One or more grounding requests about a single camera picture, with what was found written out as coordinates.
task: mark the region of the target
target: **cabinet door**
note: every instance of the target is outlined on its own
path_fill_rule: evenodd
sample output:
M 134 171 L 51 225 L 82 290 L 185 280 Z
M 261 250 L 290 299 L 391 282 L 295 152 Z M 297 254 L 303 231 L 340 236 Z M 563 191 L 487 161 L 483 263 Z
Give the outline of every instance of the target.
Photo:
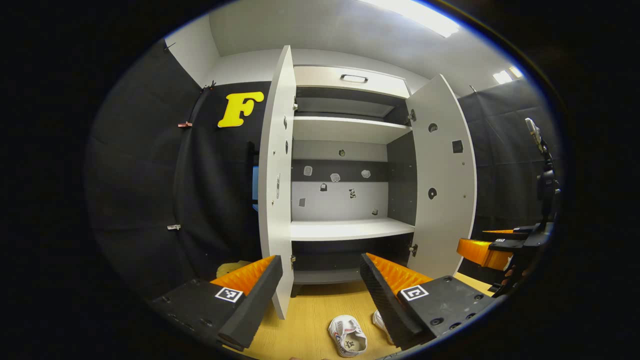
M 273 295 L 278 317 L 284 319 L 293 285 L 291 268 L 291 144 L 296 79 L 291 47 L 285 46 L 267 96 L 258 175 L 258 219 L 262 257 L 280 255 L 282 278 Z
M 406 100 L 417 166 L 417 209 L 408 266 L 426 276 L 452 275 L 458 240 L 468 238 L 476 213 L 476 160 L 467 121 L 442 75 Z

